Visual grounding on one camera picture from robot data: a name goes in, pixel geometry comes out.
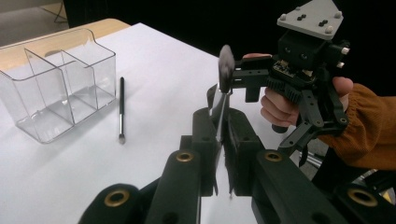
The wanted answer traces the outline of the thin black makeup brush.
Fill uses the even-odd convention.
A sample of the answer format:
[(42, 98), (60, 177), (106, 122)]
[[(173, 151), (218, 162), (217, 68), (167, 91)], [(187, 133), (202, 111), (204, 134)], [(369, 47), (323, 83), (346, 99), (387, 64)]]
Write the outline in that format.
[(227, 123), (228, 110), (230, 108), (231, 93), (231, 91), (222, 92), (219, 88), (219, 84), (211, 87), (206, 93), (209, 118), (214, 125), (216, 140), (219, 143), (223, 140), (224, 126)]

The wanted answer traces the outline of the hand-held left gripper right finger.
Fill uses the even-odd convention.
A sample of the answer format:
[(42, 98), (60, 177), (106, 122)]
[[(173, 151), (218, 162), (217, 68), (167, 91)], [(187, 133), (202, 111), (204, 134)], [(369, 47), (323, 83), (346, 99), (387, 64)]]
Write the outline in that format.
[(225, 166), (230, 192), (237, 196), (250, 196), (254, 182), (254, 162), (262, 142), (247, 116), (237, 109), (229, 110), (224, 138)]

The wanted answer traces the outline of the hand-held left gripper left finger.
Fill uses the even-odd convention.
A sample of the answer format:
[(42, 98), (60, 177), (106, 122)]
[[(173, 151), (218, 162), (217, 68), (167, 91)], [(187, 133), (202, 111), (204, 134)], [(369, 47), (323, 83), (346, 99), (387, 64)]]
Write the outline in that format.
[(193, 113), (192, 134), (181, 136), (180, 149), (194, 150), (201, 156), (201, 195), (208, 197), (218, 194), (216, 171), (220, 147), (207, 107)]

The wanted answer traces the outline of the clear acrylic organizer box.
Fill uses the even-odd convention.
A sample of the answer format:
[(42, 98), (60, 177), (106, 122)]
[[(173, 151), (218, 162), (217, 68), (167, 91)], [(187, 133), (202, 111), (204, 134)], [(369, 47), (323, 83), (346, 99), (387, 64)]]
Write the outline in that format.
[(81, 28), (0, 48), (0, 101), (50, 143), (116, 99), (116, 53)]

